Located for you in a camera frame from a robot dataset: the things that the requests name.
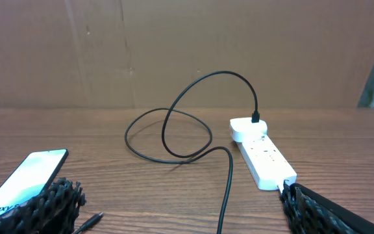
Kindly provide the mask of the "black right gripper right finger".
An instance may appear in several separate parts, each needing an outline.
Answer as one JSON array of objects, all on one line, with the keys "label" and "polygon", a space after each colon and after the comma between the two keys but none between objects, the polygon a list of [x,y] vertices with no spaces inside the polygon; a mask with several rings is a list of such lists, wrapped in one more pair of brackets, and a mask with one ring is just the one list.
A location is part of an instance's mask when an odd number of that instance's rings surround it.
[{"label": "black right gripper right finger", "polygon": [[374,223],[298,183],[284,184],[280,201],[293,234],[374,234]]}]

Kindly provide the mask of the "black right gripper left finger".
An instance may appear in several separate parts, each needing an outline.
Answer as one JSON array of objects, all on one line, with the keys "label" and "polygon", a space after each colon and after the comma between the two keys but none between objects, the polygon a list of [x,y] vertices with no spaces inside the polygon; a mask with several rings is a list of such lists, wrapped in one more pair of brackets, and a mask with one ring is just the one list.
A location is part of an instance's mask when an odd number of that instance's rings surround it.
[{"label": "black right gripper left finger", "polygon": [[39,195],[0,216],[0,234],[72,234],[85,203],[81,184],[61,177]]}]

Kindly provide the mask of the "black Samsung Galaxy smartphone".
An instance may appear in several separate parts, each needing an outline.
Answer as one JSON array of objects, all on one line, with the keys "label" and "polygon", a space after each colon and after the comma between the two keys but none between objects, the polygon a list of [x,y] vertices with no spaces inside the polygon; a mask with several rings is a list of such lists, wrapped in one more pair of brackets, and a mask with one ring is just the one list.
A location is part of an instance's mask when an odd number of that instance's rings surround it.
[{"label": "black Samsung Galaxy smartphone", "polygon": [[49,187],[67,156],[67,149],[30,153],[0,186],[0,216]]}]

